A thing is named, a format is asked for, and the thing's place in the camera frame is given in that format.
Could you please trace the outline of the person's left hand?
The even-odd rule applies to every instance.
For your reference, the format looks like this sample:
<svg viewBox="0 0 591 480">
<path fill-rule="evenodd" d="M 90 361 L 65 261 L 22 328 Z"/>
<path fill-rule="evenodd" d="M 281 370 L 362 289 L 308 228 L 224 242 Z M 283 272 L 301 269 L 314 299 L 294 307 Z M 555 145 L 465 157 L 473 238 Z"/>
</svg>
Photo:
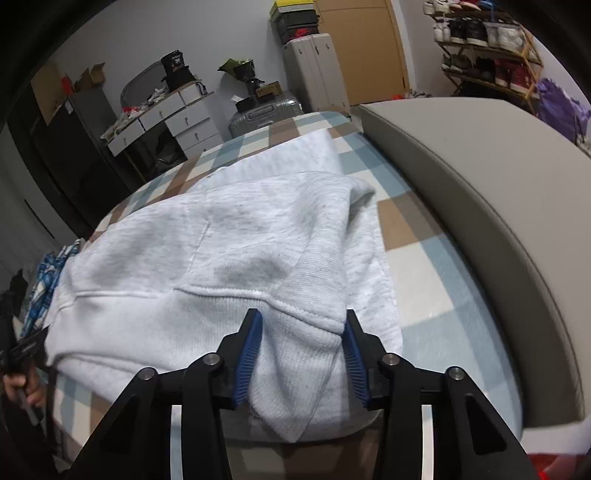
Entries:
<svg viewBox="0 0 591 480">
<path fill-rule="evenodd" d="M 44 381 L 35 367 L 27 374 L 4 375 L 3 387 L 6 396 L 13 403 L 43 408 L 46 404 L 47 390 Z"/>
</svg>

